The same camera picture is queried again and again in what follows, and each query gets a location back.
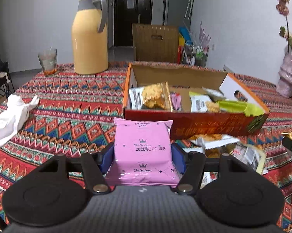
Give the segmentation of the yellow thermos jug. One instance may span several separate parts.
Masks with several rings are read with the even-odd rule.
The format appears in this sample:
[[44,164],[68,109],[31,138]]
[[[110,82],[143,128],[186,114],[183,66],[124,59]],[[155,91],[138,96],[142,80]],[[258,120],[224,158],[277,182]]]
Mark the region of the yellow thermos jug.
[[79,0],[72,24],[74,69],[92,75],[108,69],[106,0]]

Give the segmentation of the dark entrance door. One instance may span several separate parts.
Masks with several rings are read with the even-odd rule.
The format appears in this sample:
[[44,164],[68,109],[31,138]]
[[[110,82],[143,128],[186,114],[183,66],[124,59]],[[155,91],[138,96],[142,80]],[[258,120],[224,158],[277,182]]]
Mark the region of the dark entrance door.
[[152,22],[153,0],[115,0],[114,46],[132,46],[132,25]]

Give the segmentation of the white crumpled cloth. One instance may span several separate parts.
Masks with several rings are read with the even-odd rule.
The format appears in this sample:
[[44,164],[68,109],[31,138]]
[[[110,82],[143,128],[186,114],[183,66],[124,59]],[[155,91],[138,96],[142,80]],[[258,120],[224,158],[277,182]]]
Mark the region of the white crumpled cloth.
[[7,109],[0,113],[0,147],[6,144],[22,128],[33,110],[39,104],[35,95],[25,104],[20,96],[10,95],[7,99]]

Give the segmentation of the green snack packet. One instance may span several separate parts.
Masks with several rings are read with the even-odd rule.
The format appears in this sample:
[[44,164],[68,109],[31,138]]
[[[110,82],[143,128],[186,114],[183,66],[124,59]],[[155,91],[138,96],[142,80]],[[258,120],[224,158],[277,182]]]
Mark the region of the green snack packet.
[[245,116],[256,117],[264,114],[264,110],[248,102],[232,101],[232,100],[220,100],[217,102],[221,110],[224,110],[228,113],[243,113]]

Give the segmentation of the red orange cardboard box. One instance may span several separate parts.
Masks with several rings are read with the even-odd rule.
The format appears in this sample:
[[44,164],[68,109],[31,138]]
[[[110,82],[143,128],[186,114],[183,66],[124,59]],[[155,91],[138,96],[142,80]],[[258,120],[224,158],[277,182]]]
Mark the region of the red orange cardboard box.
[[[168,82],[171,91],[181,97],[181,111],[134,110],[129,90],[156,83]],[[241,93],[248,103],[255,104],[262,110],[260,115],[247,116],[243,111],[229,113],[193,113],[191,112],[191,91],[203,94],[205,89],[221,92],[228,100],[237,100]],[[134,121],[172,120],[172,139],[187,139],[195,134],[228,134],[245,136],[256,134],[262,128],[270,113],[269,108],[244,83],[226,72],[204,70],[171,63],[132,62],[127,71],[123,115]]]

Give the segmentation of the pink snack packet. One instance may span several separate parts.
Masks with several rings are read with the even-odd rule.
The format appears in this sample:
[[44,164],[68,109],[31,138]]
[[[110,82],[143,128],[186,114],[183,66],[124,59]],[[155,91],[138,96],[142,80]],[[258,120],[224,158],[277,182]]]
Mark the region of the pink snack packet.
[[137,122],[115,118],[114,161],[105,179],[110,186],[168,185],[180,178],[172,162],[172,120]]

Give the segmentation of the pink flower vase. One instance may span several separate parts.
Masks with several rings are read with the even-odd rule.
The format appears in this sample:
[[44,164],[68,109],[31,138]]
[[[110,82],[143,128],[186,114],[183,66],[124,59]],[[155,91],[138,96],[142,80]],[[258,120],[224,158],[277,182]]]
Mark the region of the pink flower vase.
[[292,54],[285,54],[279,76],[276,91],[285,98],[292,97]]

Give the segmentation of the cracker packet in box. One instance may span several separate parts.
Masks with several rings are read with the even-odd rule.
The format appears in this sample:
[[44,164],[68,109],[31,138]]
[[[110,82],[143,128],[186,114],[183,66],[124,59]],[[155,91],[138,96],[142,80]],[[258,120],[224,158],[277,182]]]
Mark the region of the cracker packet in box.
[[173,111],[168,82],[129,89],[133,110]]

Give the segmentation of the brown wooden chair back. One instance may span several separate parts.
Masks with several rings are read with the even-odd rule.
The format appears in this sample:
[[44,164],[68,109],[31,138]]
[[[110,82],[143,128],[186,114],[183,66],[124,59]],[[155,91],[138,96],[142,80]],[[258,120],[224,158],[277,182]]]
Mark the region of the brown wooden chair back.
[[179,31],[173,26],[132,24],[136,61],[176,63]]

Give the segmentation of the colourful patterned tablecloth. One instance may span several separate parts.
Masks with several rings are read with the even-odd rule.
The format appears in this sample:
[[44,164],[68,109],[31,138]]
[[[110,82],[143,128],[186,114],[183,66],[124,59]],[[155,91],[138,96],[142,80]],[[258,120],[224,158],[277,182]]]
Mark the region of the colourful patterned tablecloth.
[[[52,77],[42,73],[20,87],[16,94],[25,102],[40,98],[21,131],[0,147],[0,216],[3,194],[13,183],[50,159],[54,154],[79,157],[99,151],[114,140],[114,117],[122,117],[125,77],[128,64],[110,63],[106,72],[77,75],[72,64],[60,65]],[[282,146],[285,132],[292,131],[292,100],[280,96],[275,85],[261,79],[237,75],[270,110],[257,135],[243,136],[245,144],[266,153],[266,179],[277,185],[286,203],[278,220],[286,232],[292,232],[292,158]]]

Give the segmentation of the grey refrigerator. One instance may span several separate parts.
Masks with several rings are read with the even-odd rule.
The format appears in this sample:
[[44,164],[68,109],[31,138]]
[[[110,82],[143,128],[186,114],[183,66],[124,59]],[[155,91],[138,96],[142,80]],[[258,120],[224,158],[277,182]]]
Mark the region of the grey refrigerator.
[[163,25],[174,27],[187,27],[191,25],[191,15],[186,14],[190,0],[163,0]]

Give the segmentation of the dried pink flowers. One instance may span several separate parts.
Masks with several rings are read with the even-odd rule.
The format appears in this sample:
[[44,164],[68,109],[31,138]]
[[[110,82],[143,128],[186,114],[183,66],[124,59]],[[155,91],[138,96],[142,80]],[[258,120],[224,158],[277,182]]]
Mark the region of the dried pink flowers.
[[290,0],[277,0],[276,10],[285,18],[286,24],[279,28],[279,36],[287,41],[287,53],[292,54],[292,31],[289,28],[288,16],[290,11],[288,5]]

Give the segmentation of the glass cup with drink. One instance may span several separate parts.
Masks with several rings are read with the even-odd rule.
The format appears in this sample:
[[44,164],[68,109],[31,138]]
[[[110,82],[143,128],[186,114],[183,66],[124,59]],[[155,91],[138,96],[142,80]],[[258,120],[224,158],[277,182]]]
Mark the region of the glass cup with drink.
[[45,76],[54,75],[57,72],[57,49],[49,48],[38,53],[39,63]]

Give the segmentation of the white printed snack packet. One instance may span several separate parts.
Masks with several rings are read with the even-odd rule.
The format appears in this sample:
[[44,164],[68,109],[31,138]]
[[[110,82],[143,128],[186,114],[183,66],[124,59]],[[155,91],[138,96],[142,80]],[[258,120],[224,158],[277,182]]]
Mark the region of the white printed snack packet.
[[261,149],[253,145],[237,143],[230,154],[262,175],[266,155]]

